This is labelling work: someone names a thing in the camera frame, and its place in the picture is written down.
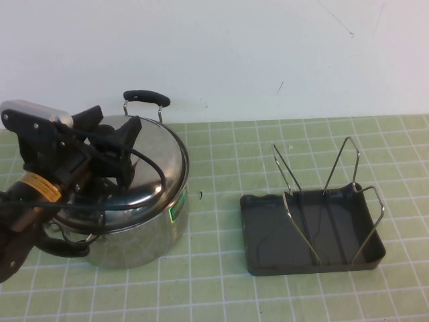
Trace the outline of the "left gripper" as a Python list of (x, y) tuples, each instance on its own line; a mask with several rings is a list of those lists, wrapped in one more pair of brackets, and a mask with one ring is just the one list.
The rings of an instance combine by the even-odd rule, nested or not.
[(137, 116), (126, 117), (126, 122), (115, 129), (100, 124), (103, 112), (99, 105), (72, 116), (72, 129), (52, 126), (48, 135), (39, 129), (18, 134), (19, 152), (23, 169), (38, 174), (62, 191), (80, 191), (94, 177), (90, 166), (95, 151), (87, 143), (87, 134), (96, 130), (96, 150), (101, 157), (96, 161), (96, 174), (116, 178), (120, 189), (127, 189), (134, 178), (135, 167), (131, 151), (141, 131)]

